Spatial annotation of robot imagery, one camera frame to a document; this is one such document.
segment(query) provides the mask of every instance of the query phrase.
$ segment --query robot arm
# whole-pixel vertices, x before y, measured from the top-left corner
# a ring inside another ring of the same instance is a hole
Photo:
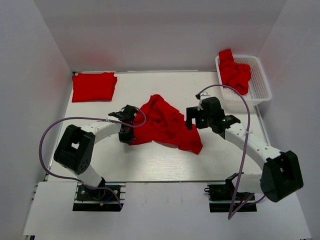
[[[186,126],[192,129],[195,119],[197,129],[210,127],[225,140],[243,150],[246,127],[233,115],[225,115],[220,101],[216,97],[200,99],[195,107],[186,109]],[[263,193],[273,202],[278,202],[296,190],[303,187],[303,179],[299,161],[292,151],[282,152],[249,133],[247,154],[258,164],[262,174],[243,174],[239,191]],[[233,189],[237,174],[226,179]]]
[[[135,107],[127,105],[123,111],[110,113],[108,119],[132,125],[137,112]],[[92,187],[103,187],[106,181],[90,163],[94,145],[113,134],[118,134],[122,143],[129,144],[135,139],[133,128],[121,123],[97,121],[80,127],[69,125],[54,152],[53,159],[84,183]]]

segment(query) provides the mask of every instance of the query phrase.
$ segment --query crumpled red cloth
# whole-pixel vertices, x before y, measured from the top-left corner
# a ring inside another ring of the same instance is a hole
[[[249,80],[251,79],[250,65],[234,62],[231,49],[219,52],[219,71],[222,84],[236,89],[241,95],[249,91]]]
[[[72,77],[72,102],[111,101],[117,77],[114,72],[98,74],[79,73]]]
[[[146,115],[146,123],[134,129],[136,139],[131,145],[156,141],[176,145],[180,150],[200,153],[203,145],[196,126],[193,124],[192,130],[188,130],[185,125],[185,116],[159,94],[152,95],[141,110]],[[144,116],[139,112],[133,124],[139,125],[143,122]]]

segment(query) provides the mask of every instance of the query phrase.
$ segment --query folded red cloth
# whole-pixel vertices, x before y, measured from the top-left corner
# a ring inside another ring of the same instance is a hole
[[[173,144],[180,150],[191,150],[199,154],[203,145],[196,129],[192,125],[192,130],[188,130],[184,115],[167,103],[160,95],[155,94],[150,97],[149,102],[141,107],[146,115],[146,123],[134,129],[135,140],[131,145],[145,144],[156,141],[160,143]],[[133,124],[139,125],[144,121],[144,116],[138,113]]]
[[[114,72],[99,74],[79,73],[72,77],[72,102],[111,101],[117,77]]]
[[[250,65],[234,62],[231,49],[219,52],[219,71],[222,84],[236,89],[241,95],[249,91]]]

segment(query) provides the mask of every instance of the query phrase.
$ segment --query plastic basket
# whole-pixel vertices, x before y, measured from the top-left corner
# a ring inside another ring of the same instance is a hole
[[[272,98],[270,87],[259,59],[256,56],[233,55],[234,61],[238,64],[249,64],[251,67],[251,80],[249,81],[249,92],[244,95],[248,106],[253,109],[254,106],[269,101]],[[222,84],[220,70],[220,58],[215,58],[216,70],[218,73],[219,83]],[[244,103],[241,98],[231,89],[221,87],[224,106],[229,110],[241,112],[245,111]]]

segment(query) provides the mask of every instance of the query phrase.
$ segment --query red cloth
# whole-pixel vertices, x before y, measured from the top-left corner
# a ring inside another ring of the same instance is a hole
[[[220,76],[222,84],[236,89],[241,95],[249,91],[249,80],[251,79],[250,65],[234,62],[231,49],[219,52]]]
[[[184,121],[185,116],[160,95],[152,95],[141,110],[146,115],[146,123],[134,129],[136,139],[131,145],[145,144],[153,140],[176,145],[180,150],[200,153],[203,145],[196,126],[193,124],[192,130],[188,130]],[[138,113],[133,124],[139,125],[143,122],[144,116]]]
[[[72,102],[111,101],[117,77],[114,72],[99,74],[79,73],[72,77]]]

